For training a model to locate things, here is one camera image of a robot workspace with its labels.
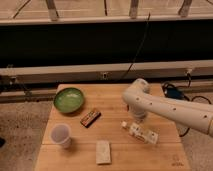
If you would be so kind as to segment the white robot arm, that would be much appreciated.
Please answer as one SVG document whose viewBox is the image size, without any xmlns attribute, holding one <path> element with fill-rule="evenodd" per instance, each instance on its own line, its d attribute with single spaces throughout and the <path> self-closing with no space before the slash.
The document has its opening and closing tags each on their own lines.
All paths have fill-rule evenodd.
<svg viewBox="0 0 213 171">
<path fill-rule="evenodd" d="M 152 112 L 213 137 L 213 105 L 151 95 L 142 78 L 127 87 L 122 98 L 137 120 Z"/>
</svg>

